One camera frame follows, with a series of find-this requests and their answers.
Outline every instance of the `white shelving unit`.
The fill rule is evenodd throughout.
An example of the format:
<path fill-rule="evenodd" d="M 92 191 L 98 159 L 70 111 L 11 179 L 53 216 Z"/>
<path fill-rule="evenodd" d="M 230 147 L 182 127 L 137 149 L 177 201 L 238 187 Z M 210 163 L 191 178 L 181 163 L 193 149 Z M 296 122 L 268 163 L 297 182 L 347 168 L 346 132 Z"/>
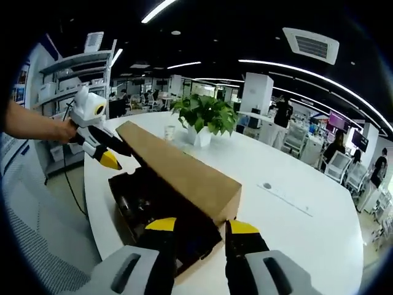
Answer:
<path fill-rule="evenodd" d="M 82 76 L 87 76 L 87 75 L 96 75 L 96 74 L 102 74 L 103 75 L 103 83 L 100 84 L 95 84 L 95 85 L 89 85 L 89 89 L 92 92 L 100 92 L 99 94 L 107 100 L 109 99 L 109 92 L 110 92 L 110 78 L 111 78 L 111 63 L 112 59 L 114 56 L 114 50 L 116 46 L 117 40 L 113 41 L 112 44 L 112 49 L 111 50 L 100 50 L 97 52 L 89 52 L 89 53 L 81 53 L 77 55 L 73 55 L 71 57 L 66 57 L 62 58 L 51 65 L 41 69 L 39 73 L 42 75 L 42 82 L 44 82 L 45 77 L 48 75 L 53 75 L 52 76 L 52 81 L 57 83 L 57 86 L 59 86 L 59 83 L 68 79 L 72 79 L 75 77 L 82 77 Z M 71 73 L 68 73 L 66 75 L 59 75 L 59 72 L 64 70 L 64 69 L 72 69 Z M 64 90 L 62 92 L 57 91 L 57 93 L 54 96 L 51 96 L 43 101 L 38 101 L 36 104 L 32 106 L 33 109 L 35 110 L 40 110 L 44 114 L 44 107 L 45 105 L 52 104 L 53 108 L 56 109 L 56 103 L 62 100 L 66 100 L 68 98 L 71 98 L 75 96 L 75 94 L 78 92 L 80 87 L 75 87 L 69 90 Z M 109 103 L 107 104 L 106 108 L 106 116 L 109 117 Z M 42 141 L 36 141 L 36 147 L 43 147 L 45 146 L 45 150 L 47 153 L 46 158 L 47 159 L 52 159 L 52 156 L 50 155 L 50 146 L 48 145 L 47 142 L 42 142 Z M 50 162 L 48 165 L 43 165 L 46 166 L 44 168 L 45 175 L 48 178 L 52 173 L 56 173 L 59 170 L 65 169 L 68 166 L 75 165 L 78 163 L 83 163 L 84 161 L 84 152 L 79 152 L 77 154 L 71 154 L 70 152 L 67 152 L 65 154 L 65 159 L 66 159 L 66 166 L 64 167 L 64 160 L 54 162 Z"/>

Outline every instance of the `round white table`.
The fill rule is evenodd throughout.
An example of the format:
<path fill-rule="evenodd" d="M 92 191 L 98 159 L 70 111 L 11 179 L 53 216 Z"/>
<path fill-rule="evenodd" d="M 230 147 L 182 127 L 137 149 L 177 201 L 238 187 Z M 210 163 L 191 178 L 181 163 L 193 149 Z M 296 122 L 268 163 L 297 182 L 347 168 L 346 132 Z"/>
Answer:
<path fill-rule="evenodd" d="M 178 148 L 243 185 L 238 220 L 257 227 L 270 249 L 282 251 L 308 271 L 313 286 L 322 294 L 357 292 L 363 269 L 363 241 L 345 188 L 301 161 L 237 132 L 232 137 L 213 136 L 210 146 L 195 148 L 186 143 L 187 131 L 169 112 L 112 119 L 106 127 L 114 132 L 128 120 L 160 138 L 165 125 L 175 125 L 174 144 Z M 139 166 L 134 158 L 116 156 L 122 171 L 85 157 L 86 203 L 102 259 L 123 246 L 107 180 L 124 171 L 132 173 Z M 272 191 L 262 189 L 263 183 L 270 183 Z M 175 286 L 172 294 L 229 294 L 224 249 Z"/>

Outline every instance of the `shelf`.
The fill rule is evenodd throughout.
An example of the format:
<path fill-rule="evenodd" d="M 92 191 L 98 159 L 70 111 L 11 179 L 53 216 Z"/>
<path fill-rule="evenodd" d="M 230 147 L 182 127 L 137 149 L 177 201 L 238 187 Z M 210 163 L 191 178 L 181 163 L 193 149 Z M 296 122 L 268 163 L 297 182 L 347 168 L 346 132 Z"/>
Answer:
<path fill-rule="evenodd" d="M 105 88 L 105 86 L 106 86 L 105 83 L 99 83 L 99 84 L 95 84 L 95 85 L 90 85 L 90 86 L 88 86 L 88 88 L 90 90 L 98 90 L 100 88 L 102 88 L 102 89 Z M 69 90 L 59 92 L 56 95 L 51 96 L 50 98 L 47 98 L 46 100 L 39 101 L 38 103 L 34 104 L 33 109 L 36 109 L 46 103 L 54 103 L 56 101 L 66 100 L 67 98 L 74 96 L 78 92 L 79 89 L 80 89 L 80 87 L 75 87 L 75 88 L 72 88 Z"/>
<path fill-rule="evenodd" d="M 81 163 L 85 159 L 85 152 L 78 152 L 77 154 L 66 154 L 66 167 Z M 45 170 L 45 174 L 48 175 L 51 173 L 54 173 L 56 171 L 59 171 L 61 169 L 64 169 L 64 160 L 58 161 L 58 162 L 52 162 L 51 164 L 48 165 L 48 167 Z"/>
<path fill-rule="evenodd" d="M 63 77 L 59 77 L 58 80 L 59 80 L 59 82 L 61 82 L 64 80 L 75 78 L 75 77 L 103 73 L 103 72 L 105 72 L 105 69 L 106 68 L 104 66 L 99 66 L 97 68 L 90 68 L 90 69 L 81 69 L 80 71 L 74 71 L 73 73 L 69 73 L 68 75 L 65 75 Z"/>
<path fill-rule="evenodd" d="M 62 58 L 50 66 L 40 70 L 44 75 L 53 74 L 62 69 L 72 68 L 74 66 L 87 65 L 89 63 L 105 62 L 111 55 L 111 50 L 102 50 L 97 52 L 81 53 L 71 57 Z"/>

